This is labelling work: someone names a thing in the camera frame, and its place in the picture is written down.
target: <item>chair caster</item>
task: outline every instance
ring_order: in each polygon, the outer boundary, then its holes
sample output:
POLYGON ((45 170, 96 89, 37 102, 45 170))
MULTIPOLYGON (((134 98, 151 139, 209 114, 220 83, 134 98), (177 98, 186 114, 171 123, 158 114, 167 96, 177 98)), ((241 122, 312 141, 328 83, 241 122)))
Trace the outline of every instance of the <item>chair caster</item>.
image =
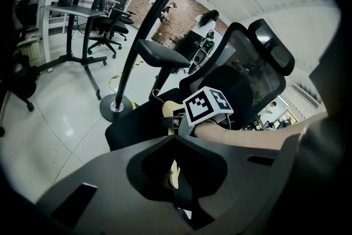
POLYGON ((0 137, 4 137, 5 135, 5 129, 3 127, 0 127, 0 137))
POLYGON ((33 104, 30 102, 29 104, 27 104, 27 109, 28 109, 28 111, 30 111, 30 112, 33 112, 34 111, 34 106, 33 106, 33 104))

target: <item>white shirt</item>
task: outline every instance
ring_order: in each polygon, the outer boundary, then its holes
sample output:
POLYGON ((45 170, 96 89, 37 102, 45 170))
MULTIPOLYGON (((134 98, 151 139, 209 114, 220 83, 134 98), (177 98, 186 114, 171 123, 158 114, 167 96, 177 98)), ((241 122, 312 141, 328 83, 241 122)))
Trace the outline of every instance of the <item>white shirt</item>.
POLYGON ((198 23, 200 21, 200 18, 202 17, 202 15, 198 15, 195 18, 195 21, 197 22, 197 24, 195 25, 195 27, 193 29, 191 29, 192 31, 194 31, 195 33, 199 34, 200 36, 206 38, 207 33, 210 30, 214 30, 215 29, 215 21, 211 20, 209 23, 207 23, 205 26, 199 26, 198 23))
POLYGON ((267 105, 267 106, 265 106, 259 113, 258 113, 258 115, 262 115, 262 114, 270 114, 270 113, 268 113, 267 111, 271 111, 271 106, 270 106, 270 104, 269 105, 267 105))

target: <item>chair armrest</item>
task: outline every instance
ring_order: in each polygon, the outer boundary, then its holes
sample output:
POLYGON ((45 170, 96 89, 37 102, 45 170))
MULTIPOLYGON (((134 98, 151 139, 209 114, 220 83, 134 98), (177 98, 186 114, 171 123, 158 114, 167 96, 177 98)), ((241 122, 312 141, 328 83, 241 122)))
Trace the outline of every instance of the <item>chair armrest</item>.
POLYGON ((134 48, 152 67, 187 68, 190 65, 190 62, 177 51, 153 41, 140 39, 134 48))
POLYGON ((121 15, 129 16, 129 17, 131 16, 130 14, 124 12, 123 10, 121 10, 121 9, 119 9, 119 8, 113 7, 112 9, 113 9, 114 11, 120 12, 121 15))

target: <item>white box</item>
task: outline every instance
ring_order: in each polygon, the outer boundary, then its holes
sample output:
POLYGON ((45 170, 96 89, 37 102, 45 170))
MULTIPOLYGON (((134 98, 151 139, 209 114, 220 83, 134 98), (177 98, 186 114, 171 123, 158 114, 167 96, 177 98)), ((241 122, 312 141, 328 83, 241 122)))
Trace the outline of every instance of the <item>white box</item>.
POLYGON ((217 122, 225 119, 225 114, 233 110, 220 90, 204 86, 183 101, 188 125, 196 125, 211 117, 217 122))

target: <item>forearm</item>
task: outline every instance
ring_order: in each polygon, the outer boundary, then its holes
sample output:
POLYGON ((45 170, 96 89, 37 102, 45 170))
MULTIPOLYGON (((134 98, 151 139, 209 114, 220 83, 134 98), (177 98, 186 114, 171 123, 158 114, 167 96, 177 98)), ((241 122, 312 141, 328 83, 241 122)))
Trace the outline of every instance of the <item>forearm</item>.
POLYGON ((203 140, 228 145, 280 150, 288 136, 301 133, 310 123, 325 116, 326 113, 317 114, 303 122, 284 129, 265 131, 227 130, 214 123, 205 122, 197 125, 195 128, 195 136, 203 140))

